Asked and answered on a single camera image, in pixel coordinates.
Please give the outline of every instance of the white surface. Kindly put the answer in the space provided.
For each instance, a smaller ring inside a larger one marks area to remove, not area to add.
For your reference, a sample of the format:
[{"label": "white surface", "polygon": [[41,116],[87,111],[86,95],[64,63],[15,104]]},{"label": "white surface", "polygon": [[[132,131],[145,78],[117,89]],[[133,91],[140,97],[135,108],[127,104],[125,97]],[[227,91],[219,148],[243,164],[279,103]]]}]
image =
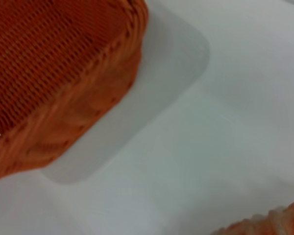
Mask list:
[{"label": "white surface", "polygon": [[54,165],[0,183],[0,235],[210,234],[294,201],[294,5],[157,2],[132,92]]}]

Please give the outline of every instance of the orange woven basket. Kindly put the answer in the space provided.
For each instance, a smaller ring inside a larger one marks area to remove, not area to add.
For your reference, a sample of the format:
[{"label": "orange woven basket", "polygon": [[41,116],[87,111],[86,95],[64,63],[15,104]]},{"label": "orange woven basket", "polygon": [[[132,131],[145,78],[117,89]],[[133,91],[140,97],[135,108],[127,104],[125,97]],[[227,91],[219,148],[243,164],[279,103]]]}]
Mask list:
[{"label": "orange woven basket", "polygon": [[131,88],[144,0],[0,0],[0,178],[44,167]]}]

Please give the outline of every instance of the orange basket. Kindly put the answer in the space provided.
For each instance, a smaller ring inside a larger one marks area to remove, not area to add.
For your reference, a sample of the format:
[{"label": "orange basket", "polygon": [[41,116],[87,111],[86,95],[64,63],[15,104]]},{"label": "orange basket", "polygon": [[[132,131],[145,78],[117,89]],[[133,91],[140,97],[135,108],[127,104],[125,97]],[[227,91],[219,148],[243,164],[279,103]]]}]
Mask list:
[{"label": "orange basket", "polygon": [[44,167],[135,80],[144,0],[0,0],[0,178]]}]

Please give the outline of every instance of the white background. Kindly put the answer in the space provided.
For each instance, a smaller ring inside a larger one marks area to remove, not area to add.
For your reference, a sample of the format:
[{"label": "white background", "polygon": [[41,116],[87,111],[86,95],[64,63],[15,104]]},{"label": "white background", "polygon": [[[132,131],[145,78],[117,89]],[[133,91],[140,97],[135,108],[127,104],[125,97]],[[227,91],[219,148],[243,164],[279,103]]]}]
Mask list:
[{"label": "white background", "polygon": [[203,235],[294,201],[294,1],[147,2],[133,90],[0,181],[0,235]]}]

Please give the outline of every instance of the orange object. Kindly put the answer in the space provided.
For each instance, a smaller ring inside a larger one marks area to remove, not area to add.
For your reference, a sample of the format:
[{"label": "orange object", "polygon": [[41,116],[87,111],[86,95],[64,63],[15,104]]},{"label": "orange object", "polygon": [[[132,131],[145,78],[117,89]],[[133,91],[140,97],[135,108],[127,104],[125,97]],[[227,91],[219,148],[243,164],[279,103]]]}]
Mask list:
[{"label": "orange object", "polygon": [[144,0],[0,0],[0,178],[44,167],[132,86]]},{"label": "orange object", "polygon": [[216,235],[294,235],[294,203],[284,211],[270,211],[265,219],[244,220]]}]

